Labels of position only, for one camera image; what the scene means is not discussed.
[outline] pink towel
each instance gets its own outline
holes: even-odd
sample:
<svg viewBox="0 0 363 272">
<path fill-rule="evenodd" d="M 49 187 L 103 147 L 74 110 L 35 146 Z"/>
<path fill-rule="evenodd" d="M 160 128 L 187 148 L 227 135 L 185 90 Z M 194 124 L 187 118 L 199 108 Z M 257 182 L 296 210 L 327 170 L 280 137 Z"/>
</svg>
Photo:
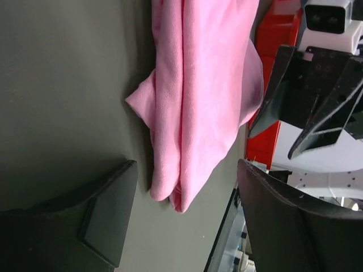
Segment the pink towel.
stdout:
<svg viewBox="0 0 363 272">
<path fill-rule="evenodd" d="M 126 101 L 150 128 L 150 194 L 185 212 L 258 109 L 258 0 L 153 0 L 156 68 Z"/>
</svg>

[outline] screw hole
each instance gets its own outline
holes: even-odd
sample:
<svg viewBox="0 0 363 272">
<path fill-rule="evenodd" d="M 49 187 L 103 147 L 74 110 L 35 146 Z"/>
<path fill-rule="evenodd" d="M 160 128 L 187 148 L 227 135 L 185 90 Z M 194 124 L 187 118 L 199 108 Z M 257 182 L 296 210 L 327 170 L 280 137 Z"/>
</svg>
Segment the screw hole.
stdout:
<svg viewBox="0 0 363 272">
<path fill-rule="evenodd" d="M 344 102 L 344 101 L 346 101 L 346 99 L 347 99 L 347 97 L 345 95 L 340 95 L 338 97 L 339 102 Z"/>
</svg>

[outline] white robot part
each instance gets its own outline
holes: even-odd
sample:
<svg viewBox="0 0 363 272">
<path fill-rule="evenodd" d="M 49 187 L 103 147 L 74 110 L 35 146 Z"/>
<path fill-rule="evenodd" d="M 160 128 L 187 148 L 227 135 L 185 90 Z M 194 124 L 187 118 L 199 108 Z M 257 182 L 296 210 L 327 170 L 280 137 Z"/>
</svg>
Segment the white robot part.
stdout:
<svg viewBox="0 0 363 272">
<path fill-rule="evenodd" d="M 355 140 L 345 130 L 341 132 L 335 145 L 306 151 L 289 160 L 288 152 L 301 131 L 298 127 L 281 122 L 271 170 L 329 173 L 363 168 L 363 141 Z"/>
<path fill-rule="evenodd" d="M 298 173 L 288 177 L 288 184 L 314 197 L 363 199 L 363 169 L 340 173 Z"/>
<path fill-rule="evenodd" d="M 362 33 L 363 22 L 356 20 L 353 20 L 342 34 L 319 32 L 306 28 L 298 50 L 305 52 L 308 46 L 314 46 L 355 54 Z"/>
</svg>

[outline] white plastic component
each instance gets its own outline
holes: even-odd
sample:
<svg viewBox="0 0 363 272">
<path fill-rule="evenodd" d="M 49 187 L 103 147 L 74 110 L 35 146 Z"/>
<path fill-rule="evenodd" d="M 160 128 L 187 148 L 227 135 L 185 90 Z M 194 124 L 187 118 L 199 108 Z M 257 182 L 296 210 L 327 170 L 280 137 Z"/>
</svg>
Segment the white plastic component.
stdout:
<svg viewBox="0 0 363 272">
<path fill-rule="evenodd" d="M 234 253 L 234 257 L 239 258 L 241 260 L 243 257 L 243 251 L 236 250 Z"/>
<path fill-rule="evenodd" d="M 244 254 L 239 271 L 240 272 L 245 272 L 246 269 L 247 269 L 247 266 L 248 266 L 248 255 Z"/>
<path fill-rule="evenodd" d="M 248 260 L 247 267 L 246 267 L 246 270 L 244 272 L 256 272 L 255 262 L 251 261 L 251 260 Z"/>
<path fill-rule="evenodd" d="M 340 173 L 293 172 L 288 184 L 314 197 L 363 199 L 363 169 Z"/>
<path fill-rule="evenodd" d="M 288 152 L 302 129 L 281 122 L 272 159 L 272 169 L 282 168 L 298 172 L 348 172 L 363 168 L 363 142 L 355 140 L 345 130 L 333 146 L 302 153 L 289 160 Z"/>
<path fill-rule="evenodd" d="M 308 0 L 305 6 L 327 6 L 327 7 L 342 7 L 345 9 L 345 30 L 349 27 L 352 22 L 352 11 L 353 11 L 354 0 Z"/>
<path fill-rule="evenodd" d="M 359 207 L 358 207 L 358 204 L 357 204 L 357 203 L 355 203 L 355 204 L 353 205 L 352 210 L 353 210 L 353 211 L 358 211 L 358 210 L 359 210 Z"/>
<path fill-rule="evenodd" d="M 354 54 L 363 31 L 363 22 L 352 20 L 343 34 L 333 34 L 305 29 L 299 51 L 305 52 L 308 46 L 326 48 Z"/>
<path fill-rule="evenodd" d="M 259 163 L 258 161 L 252 161 L 251 162 L 254 166 L 256 166 L 258 169 L 262 170 L 263 172 L 267 173 L 269 170 L 267 169 L 267 165 L 264 163 Z"/>
</svg>

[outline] gray table surface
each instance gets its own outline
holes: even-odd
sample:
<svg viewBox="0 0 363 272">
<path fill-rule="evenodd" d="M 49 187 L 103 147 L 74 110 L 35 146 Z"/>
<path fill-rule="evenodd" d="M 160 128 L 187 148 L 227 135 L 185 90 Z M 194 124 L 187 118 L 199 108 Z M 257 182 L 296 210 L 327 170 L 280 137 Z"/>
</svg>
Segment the gray table surface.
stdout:
<svg viewBox="0 0 363 272">
<path fill-rule="evenodd" d="M 136 160 L 116 271 L 202 271 L 236 181 L 244 130 L 180 215 L 147 189 L 149 131 L 124 103 L 155 62 L 149 0 L 0 3 L 0 210 L 30 207 Z"/>
</svg>

